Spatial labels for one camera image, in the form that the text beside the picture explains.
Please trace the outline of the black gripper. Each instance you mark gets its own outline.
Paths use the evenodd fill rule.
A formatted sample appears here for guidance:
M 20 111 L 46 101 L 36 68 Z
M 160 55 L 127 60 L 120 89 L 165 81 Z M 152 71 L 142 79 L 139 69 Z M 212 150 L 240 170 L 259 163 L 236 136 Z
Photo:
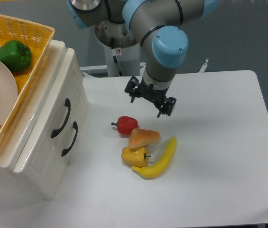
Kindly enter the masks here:
M 168 88 L 164 90 L 156 90 L 155 85 L 147 85 L 144 79 L 142 79 L 139 84 L 139 80 L 135 76 L 130 78 L 124 89 L 124 92 L 129 94 L 131 97 L 131 103 L 133 103 L 137 97 L 142 97 L 153 103 L 159 110 L 157 118 L 159 118 L 161 115 L 170 116 L 174 110 L 176 98 L 166 97 L 167 91 Z

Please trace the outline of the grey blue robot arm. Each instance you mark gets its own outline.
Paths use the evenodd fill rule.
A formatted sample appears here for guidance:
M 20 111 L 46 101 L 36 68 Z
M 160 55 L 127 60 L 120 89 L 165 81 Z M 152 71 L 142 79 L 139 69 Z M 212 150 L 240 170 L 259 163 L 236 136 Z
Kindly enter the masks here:
M 106 51 L 109 76 L 129 76 L 125 92 L 170 115 L 176 99 L 166 93 L 188 50 L 183 23 L 217 8 L 215 0 L 69 0 L 81 29 L 94 27 Z

